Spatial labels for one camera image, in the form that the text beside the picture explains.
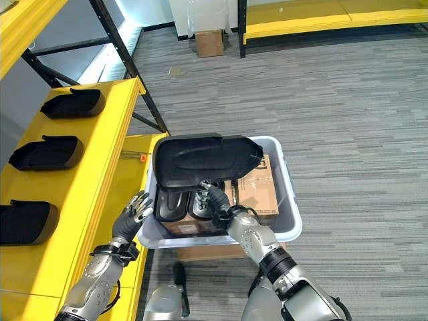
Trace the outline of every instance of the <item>brown cardboard box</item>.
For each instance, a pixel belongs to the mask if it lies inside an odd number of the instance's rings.
[[[231,182],[225,182],[225,192],[233,204],[234,189]],[[278,216],[274,178],[268,155],[264,155],[260,165],[237,181],[237,204],[255,209],[264,225],[268,225]]]
[[[195,38],[198,57],[204,58],[223,55],[221,30],[197,32]]]
[[[225,234],[225,232],[214,226],[211,221],[202,221],[187,214],[184,219],[177,222],[162,222],[172,234],[179,237],[190,237],[195,235]]]
[[[194,236],[204,233],[199,227],[198,220],[189,214],[184,219],[177,222],[162,222],[172,234],[176,236]]]

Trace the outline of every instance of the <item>yellow shelf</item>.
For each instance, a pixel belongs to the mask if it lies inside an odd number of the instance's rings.
[[[247,8],[247,39],[309,31],[428,22],[426,0],[291,0]]]
[[[127,136],[122,149],[152,152],[156,142],[165,136],[166,134]],[[148,156],[145,163],[140,162],[137,158],[119,159],[101,216],[103,228],[97,230],[91,249],[97,245],[105,244],[111,238],[113,223],[122,212],[125,204],[129,202],[133,195],[144,189],[147,182],[146,173],[151,161],[151,155]],[[129,265],[124,268],[123,274],[120,277],[122,289],[118,304],[111,309],[111,312],[105,313],[100,318],[101,321],[135,320],[147,249],[141,246],[137,238],[134,241],[137,244],[140,255],[136,261],[130,262]],[[122,290],[126,290],[129,295],[123,296]]]
[[[0,80],[67,0],[19,0],[0,15]]]
[[[0,291],[1,319],[7,321],[53,320],[59,298]]]
[[[60,210],[51,238],[36,246],[2,247],[0,290],[63,298],[81,275],[119,159],[138,93],[138,78],[73,88],[97,88],[105,109],[93,118],[52,120],[37,113],[18,147],[44,135],[76,135],[84,155],[72,169],[21,172],[7,164],[1,175],[1,204],[11,199],[48,201]],[[56,88],[47,99],[69,92]]]

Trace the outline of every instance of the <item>black metal frame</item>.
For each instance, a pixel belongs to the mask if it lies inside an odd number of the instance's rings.
[[[40,60],[38,60],[38,56],[43,55],[49,55],[49,54],[55,54],[58,52],[73,50],[73,49],[80,49],[80,48],[86,48],[86,47],[92,47],[94,45],[104,45],[106,43],[112,43],[114,48],[116,49],[120,59],[122,60],[122,63],[125,65],[126,73],[129,74],[132,78],[138,77],[140,78],[140,81],[142,85],[144,86],[144,89],[146,90],[146,93],[141,95],[144,101],[146,102],[146,105],[148,109],[150,110],[150,113],[153,115],[154,120],[156,123],[152,122],[151,120],[133,112],[132,117],[135,119],[138,119],[139,121],[149,125],[150,127],[153,127],[160,132],[166,132],[169,134],[168,128],[165,124],[165,122],[162,119],[161,114],[159,113],[156,105],[153,102],[152,96],[148,92],[147,86],[144,84],[142,77],[140,73],[138,72],[137,67],[135,66],[134,61],[132,60],[131,55],[129,54],[125,44],[122,41],[122,38],[119,35],[119,32],[113,22],[113,19],[111,18],[103,0],[89,0],[92,8],[95,11],[95,14],[97,15],[98,19],[100,20],[100,23],[102,27],[104,28],[105,32],[107,33],[107,37],[97,38],[97,39],[91,39],[86,41],[80,41],[75,43],[69,43],[65,45],[59,45],[51,48],[45,48],[41,50],[35,50],[31,51],[30,49],[27,49],[22,54],[22,58],[39,74],[40,77],[43,78],[52,88],[56,87],[62,87],[62,84],[59,80],[69,84],[69,85],[78,85],[79,83],[60,72],[57,72],[56,70],[53,70],[45,65],[42,64]]]
[[[245,58],[245,47],[243,34],[247,32],[247,0],[238,0],[238,34],[239,34],[239,54]]]

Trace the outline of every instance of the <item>metallic robot arm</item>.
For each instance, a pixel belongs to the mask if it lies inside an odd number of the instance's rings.
[[[293,260],[269,227],[260,225],[245,207],[230,207],[227,196],[217,187],[205,183],[202,185],[208,190],[210,206],[216,212],[214,224],[225,228],[241,244],[244,252],[259,265],[280,299],[280,313],[284,320],[352,320],[347,309],[342,310],[338,305],[343,305],[325,293]],[[260,316],[257,320],[277,319]]]
[[[55,321],[95,321],[108,307],[114,284],[123,267],[139,252],[132,242],[144,219],[153,212],[152,200],[144,191],[135,195],[114,222],[112,239],[97,246],[80,281],[70,290]]]

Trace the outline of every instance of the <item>storage bin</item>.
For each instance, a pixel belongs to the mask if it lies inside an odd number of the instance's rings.
[[[281,144],[276,138],[270,136],[250,137],[250,139],[263,147],[263,152],[269,155],[271,162],[279,215],[270,227],[275,232],[279,242],[292,241],[302,232],[302,219],[300,218],[296,196],[293,192]],[[154,199],[156,197],[156,178],[154,177],[152,164],[150,164],[147,177],[145,191],[149,192],[150,197]],[[146,219],[138,231],[137,238],[145,247],[152,249],[237,243],[228,235],[175,237],[154,218],[154,215]]]

